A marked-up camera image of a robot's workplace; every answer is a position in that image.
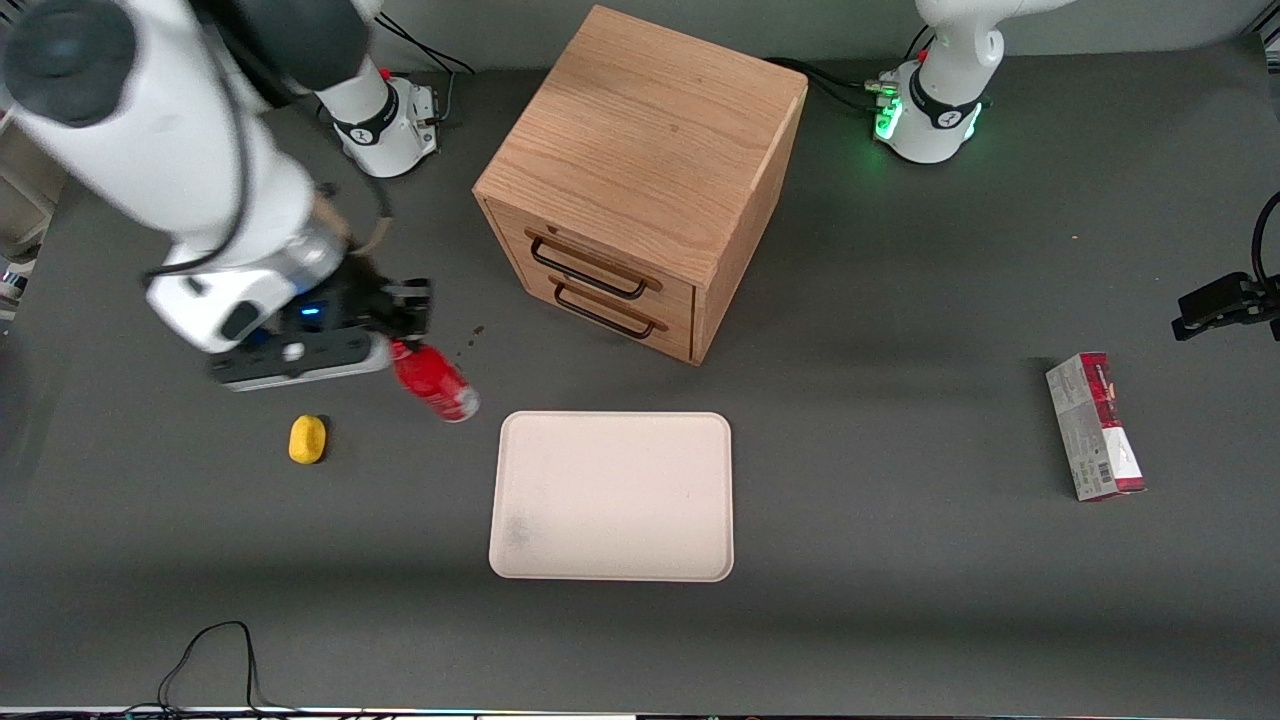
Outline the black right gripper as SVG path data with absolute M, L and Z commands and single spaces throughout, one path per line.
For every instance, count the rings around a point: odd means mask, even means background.
M 366 258 L 346 258 L 316 287 L 296 296 L 268 322 L 271 336 L 360 328 L 399 342 L 422 342 L 430 328 L 429 278 L 393 281 Z

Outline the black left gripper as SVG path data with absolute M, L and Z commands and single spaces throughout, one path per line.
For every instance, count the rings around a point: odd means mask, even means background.
M 1266 324 L 1274 341 L 1279 342 L 1276 279 L 1276 275 L 1258 279 L 1234 272 L 1184 295 L 1178 301 L 1180 315 L 1172 320 L 1174 340 L 1187 342 L 1207 331 L 1229 325 Z

